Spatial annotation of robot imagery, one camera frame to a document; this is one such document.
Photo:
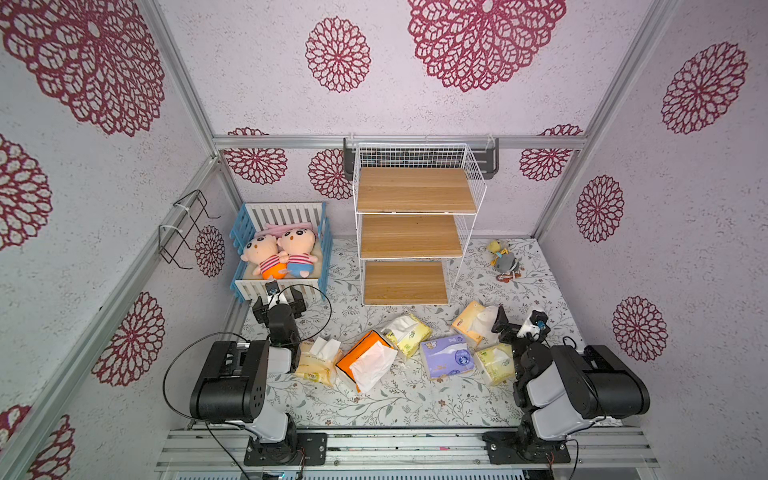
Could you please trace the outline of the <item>yellow tissue pack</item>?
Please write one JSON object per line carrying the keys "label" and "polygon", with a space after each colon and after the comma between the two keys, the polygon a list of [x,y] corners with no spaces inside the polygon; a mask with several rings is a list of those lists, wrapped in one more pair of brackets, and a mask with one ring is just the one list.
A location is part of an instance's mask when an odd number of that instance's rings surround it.
{"label": "yellow tissue pack", "polygon": [[462,335],[472,348],[490,346],[498,342],[498,335],[492,332],[499,306],[483,306],[472,301],[453,321],[451,328]]}

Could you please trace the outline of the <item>yellow-green tissue pack bottom shelf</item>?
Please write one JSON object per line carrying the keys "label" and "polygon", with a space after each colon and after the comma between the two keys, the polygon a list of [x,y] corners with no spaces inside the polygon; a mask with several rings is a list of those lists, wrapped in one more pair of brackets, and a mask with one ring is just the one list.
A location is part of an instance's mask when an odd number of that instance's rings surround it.
{"label": "yellow-green tissue pack bottom shelf", "polygon": [[489,386],[496,386],[515,377],[513,350],[509,344],[499,343],[478,350],[474,359]]}

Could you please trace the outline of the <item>purple tissue pack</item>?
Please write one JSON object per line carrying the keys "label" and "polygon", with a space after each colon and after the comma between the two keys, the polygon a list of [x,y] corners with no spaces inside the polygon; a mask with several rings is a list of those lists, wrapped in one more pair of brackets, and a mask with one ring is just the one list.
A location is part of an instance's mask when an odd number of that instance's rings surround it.
{"label": "purple tissue pack", "polygon": [[427,340],[419,346],[426,375],[430,379],[455,376],[475,370],[469,345],[462,335]]}

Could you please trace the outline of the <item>orange tissue pack bottom shelf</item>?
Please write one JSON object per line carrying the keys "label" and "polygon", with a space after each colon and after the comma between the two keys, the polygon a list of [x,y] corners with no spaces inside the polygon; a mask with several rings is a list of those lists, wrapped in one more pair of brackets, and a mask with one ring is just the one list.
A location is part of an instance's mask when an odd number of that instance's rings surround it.
{"label": "orange tissue pack bottom shelf", "polygon": [[377,331],[366,333],[336,362],[339,380],[351,391],[370,392],[387,374],[398,356],[398,350]]}

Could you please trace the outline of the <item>yellow tissue pack shelf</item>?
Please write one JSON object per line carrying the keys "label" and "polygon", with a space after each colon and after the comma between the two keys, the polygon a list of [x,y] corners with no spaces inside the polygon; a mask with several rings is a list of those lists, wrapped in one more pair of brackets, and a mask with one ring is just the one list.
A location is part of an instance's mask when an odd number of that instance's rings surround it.
{"label": "yellow tissue pack shelf", "polygon": [[385,339],[407,359],[411,358],[433,330],[412,313],[404,313],[391,320],[382,330]]}

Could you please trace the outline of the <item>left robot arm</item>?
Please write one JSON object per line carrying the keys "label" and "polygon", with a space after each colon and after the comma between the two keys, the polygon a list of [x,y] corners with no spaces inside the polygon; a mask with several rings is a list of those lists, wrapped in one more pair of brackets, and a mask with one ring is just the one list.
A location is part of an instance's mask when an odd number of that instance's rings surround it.
{"label": "left robot arm", "polygon": [[177,415],[206,424],[229,425],[248,433],[263,448],[298,449],[298,433],[288,413],[266,400],[268,376],[293,373],[298,367],[302,340],[296,319],[306,311],[303,294],[294,287],[258,300],[252,307],[256,319],[268,329],[266,340],[248,340],[224,331],[224,340],[212,343],[183,413],[163,399]]}

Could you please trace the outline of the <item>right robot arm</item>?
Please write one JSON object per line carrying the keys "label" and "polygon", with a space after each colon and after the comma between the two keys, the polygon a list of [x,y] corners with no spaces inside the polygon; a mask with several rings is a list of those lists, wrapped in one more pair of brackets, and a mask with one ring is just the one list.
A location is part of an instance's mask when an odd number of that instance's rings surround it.
{"label": "right robot arm", "polygon": [[546,313],[532,310],[514,324],[500,306],[491,329],[512,352],[513,394],[523,412],[514,446],[557,447],[598,421],[648,412],[646,385],[617,355],[605,345],[548,346],[547,321]]}

